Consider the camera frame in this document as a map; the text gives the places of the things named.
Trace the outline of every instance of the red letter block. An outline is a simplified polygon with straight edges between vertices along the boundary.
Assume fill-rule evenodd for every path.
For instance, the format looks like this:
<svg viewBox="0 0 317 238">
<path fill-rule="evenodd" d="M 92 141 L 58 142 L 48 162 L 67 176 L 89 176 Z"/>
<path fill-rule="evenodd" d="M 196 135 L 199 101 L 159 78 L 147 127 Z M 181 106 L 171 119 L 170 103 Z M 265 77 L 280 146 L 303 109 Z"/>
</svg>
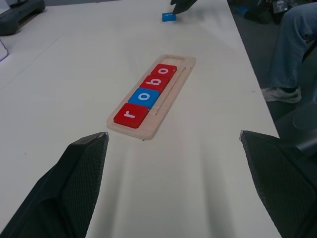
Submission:
<svg viewBox="0 0 317 238">
<path fill-rule="evenodd" d="M 161 76 L 171 79 L 174 73 L 177 71 L 177 67 L 174 65 L 167 65 L 159 63 L 152 71 L 151 75 Z"/>
<path fill-rule="evenodd" d="M 125 125 L 131 128 L 138 128 L 149 109 L 143 106 L 126 103 L 113 118 L 114 123 Z"/>
<path fill-rule="evenodd" d="M 140 85 L 140 88 L 158 91 L 161 94 L 169 82 L 168 78 L 149 75 Z"/>
</svg>

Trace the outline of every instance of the black equipment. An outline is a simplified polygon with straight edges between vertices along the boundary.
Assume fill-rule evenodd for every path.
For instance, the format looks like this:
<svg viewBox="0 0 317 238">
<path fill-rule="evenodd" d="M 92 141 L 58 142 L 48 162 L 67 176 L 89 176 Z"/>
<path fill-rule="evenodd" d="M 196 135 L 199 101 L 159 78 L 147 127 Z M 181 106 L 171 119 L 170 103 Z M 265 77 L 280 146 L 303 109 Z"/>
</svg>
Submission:
<svg viewBox="0 0 317 238">
<path fill-rule="evenodd" d="M 0 14 L 0 36 L 12 35 L 28 15 L 38 14 L 45 10 L 44 0 L 18 1 L 10 9 Z"/>
<path fill-rule="evenodd" d="M 289 10 L 286 0 L 277 0 L 272 3 L 273 11 L 273 20 L 275 24 L 280 24 L 283 18 L 283 15 Z"/>
<path fill-rule="evenodd" d="M 106 132 L 70 144 L 35 184 L 0 238 L 84 238 L 99 195 L 107 144 Z"/>
<path fill-rule="evenodd" d="M 283 238 L 317 237 L 317 157 L 273 136 L 242 131 L 251 175 Z"/>
<path fill-rule="evenodd" d="M 173 14 L 180 14 L 187 11 L 197 0 L 171 0 L 170 4 L 175 5 Z"/>
</svg>

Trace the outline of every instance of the white letter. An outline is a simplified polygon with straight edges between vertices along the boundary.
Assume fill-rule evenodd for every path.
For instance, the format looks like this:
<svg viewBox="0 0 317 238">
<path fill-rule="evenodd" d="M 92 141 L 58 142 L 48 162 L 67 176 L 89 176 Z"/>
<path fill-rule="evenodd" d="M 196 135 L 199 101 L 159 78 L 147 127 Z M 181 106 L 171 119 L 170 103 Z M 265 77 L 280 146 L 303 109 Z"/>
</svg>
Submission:
<svg viewBox="0 0 317 238">
<path fill-rule="evenodd" d="M 162 83 L 162 81 L 160 79 L 152 79 L 150 82 L 146 82 L 146 83 L 159 86 L 159 84 Z"/>
<path fill-rule="evenodd" d="M 161 68 L 158 72 L 161 73 L 161 74 L 166 74 L 166 73 L 168 73 L 168 69 L 167 68 Z"/>
<path fill-rule="evenodd" d="M 129 114 L 129 111 L 126 111 L 125 114 L 124 114 L 124 116 L 127 117 L 127 118 L 135 118 L 134 115 L 130 115 L 130 114 Z"/>
<path fill-rule="evenodd" d="M 145 101 L 150 98 L 150 95 L 148 93 L 141 93 L 138 98 L 142 101 Z"/>
</svg>

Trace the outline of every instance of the gray device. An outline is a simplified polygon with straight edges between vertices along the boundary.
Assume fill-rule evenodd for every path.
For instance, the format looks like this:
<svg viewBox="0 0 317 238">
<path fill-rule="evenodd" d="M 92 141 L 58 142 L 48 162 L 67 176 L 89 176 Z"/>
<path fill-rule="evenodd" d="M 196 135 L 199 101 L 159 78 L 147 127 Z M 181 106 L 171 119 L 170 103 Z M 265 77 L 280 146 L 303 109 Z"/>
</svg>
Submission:
<svg viewBox="0 0 317 238">
<path fill-rule="evenodd" d="M 0 14 L 0 36 L 15 34 L 21 21 L 30 14 L 38 14 L 45 10 L 44 0 L 18 1 L 8 11 Z"/>
</svg>

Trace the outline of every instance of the wooden tray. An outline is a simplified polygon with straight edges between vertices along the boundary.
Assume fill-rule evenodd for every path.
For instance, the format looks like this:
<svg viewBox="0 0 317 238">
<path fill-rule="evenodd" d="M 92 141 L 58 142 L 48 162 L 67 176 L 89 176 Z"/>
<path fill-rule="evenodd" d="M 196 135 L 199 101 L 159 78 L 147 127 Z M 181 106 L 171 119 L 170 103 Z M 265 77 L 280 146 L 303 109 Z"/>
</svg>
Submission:
<svg viewBox="0 0 317 238">
<path fill-rule="evenodd" d="M 128 126 L 114 123 L 114 116 L 118 113 L 122 106 L 128 102 L 135 90 L 139 88 L 140 84 L 148 75 L 151 74 L 152 70 L 159 63 L 175 65 L 177 66 L 177 71 L 175 72 L 174 76 L 172 77 L 166 88 L 163 90 L 162 94 L 159 96 L 158 100 L 155 102 L 139 128 L 134 129 Z M 138 81 L 138 83 L 133 87 L 133 89 L 128 93 L 128 95 L 122 100 L 118 107 L 111 113 L 107 120 L 107 127 L 109 129 L 119 131 L 121 133 L 131 135 L 143 140 L 153 139 L 159 126 L 161 125 L 169 109 L 173 105 L 178 93 L 186 82 L 186 79 L 195 66 L 195 63 L 196 59 L 193 57 L 182 57 L 173 55 L 160 56 L 152 64 L 149 70 L 143 75 L 143 77 Z"/>
</svg>

